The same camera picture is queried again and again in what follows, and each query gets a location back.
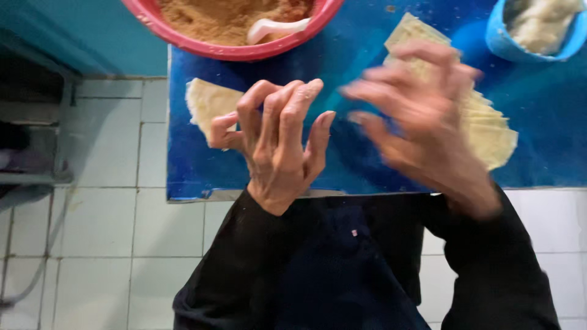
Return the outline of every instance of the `dough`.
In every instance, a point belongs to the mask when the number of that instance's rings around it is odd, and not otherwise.
[[[585,10],[582,0],[513,0],[515,18],[507,22],[512,39],[541,55],[557,53],[575,14]]]
[[[192,115],[190,123],[198,125],[198,128],[206,136],[206,142],[210,146],[212,119],[227,115],[237,110],[237,102],[244,95],[234,89],[215,85],[199,78],[191,81],[185,100]],[[229,132],[237,130],[237,125],[230,127]]]
[[[471,124],[468,142],[487,170],[505,165],[518,146],[518,132],[496,126]]]
[[[389,50],[394,45],[411,39],[450,45],[449,38],[412,14],[406,13],[385,42],[385,47]],[[389,55],[383,64],[389,66],[392,62],[393,58]],[[414,59],[409,65],[420,79],[429,77],[431,64]],[[471,151],[484,162],[488,170],[505,165],[518,145],[518,132],[509,129],[508,119],[503,117],[503,113],[493,109],[491,101],[476,92],[474,86],[461,99],[458,110],[461,113],[461,131]]]

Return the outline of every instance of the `blue table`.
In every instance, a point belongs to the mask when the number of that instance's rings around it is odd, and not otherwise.
[[[514,64],[490,54],[484,42],[493,0],[346,0],[337,16],[314,39],[268,60],[222,62],[171,48],[167,198],[195,201],[214,190],[242,189],[248,182],[244,159],[236,151],[209,149],[204,135],[189,123],[185,84],[198,77],[246,91],[256,81],[286,84],[294,79],[324,80],[311,107],[308,128],[318,114],[338,112],[327,151],[327,167],[312,188],[347,194],[428,191],[382,165],[378,152],[359,128],[346,120],[354,109],[336,91],[365,68],[381,65],[383,42],[409,11],[453,40],[463,62],[485,72],[477,90],[511,118],[519,132],[510,162],[493,172],[503,187],[587,186],[587,49],[565,63]],[[396,12],[386,10],[394,5]]]

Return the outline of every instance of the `brown powder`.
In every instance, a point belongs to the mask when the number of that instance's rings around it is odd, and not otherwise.
[[[314,0],[158,0],[163,19],[177,32],[216,45],[247,46],[247,33],[261,18],[297,22]],[[282,38],[268,35],[260,43]]]

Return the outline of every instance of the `hand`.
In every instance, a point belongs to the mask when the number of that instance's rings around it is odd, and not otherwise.
[[[392,168],[438,189],[461,210],[486,218],[501,205],[489,174],[467,147],[459,130],[458,102],[470,90],[478,71],[461,64],[457,51],[444,45],[413,42],[395,48],[390,68],[366,70],[342,92],[374,104],[391,116],[403,136],[390,134],[382,118],[351,114]],[[405,60],[433,65],[428,81],[416,78]]]
[[[241,98],[237,113],[212,121],[210,145],[245,156],[251,175],[247,189],[273,215],[282,215],[326,166],[334,111],[318,116],[306,150],[302,147],[303,120],[322,87],[320,79],[308,84],[296,80],[285,87],[262,80]],[[242,131],[227,132],[237,121]]]

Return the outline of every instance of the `wrist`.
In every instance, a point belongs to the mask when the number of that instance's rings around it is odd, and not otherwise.
[[[280,217],[285,213],[293,201],[287,203],[284,201],[278,201],[272,199],[268,194],[264,193],[253,181],[247,185],[249,195],[265,210],[267,213],[271,213],[277,217]]]
[[[459,186],[448,197],[460,212],[475,220],[493,218],[502,208],[499,194],[488,176]]]

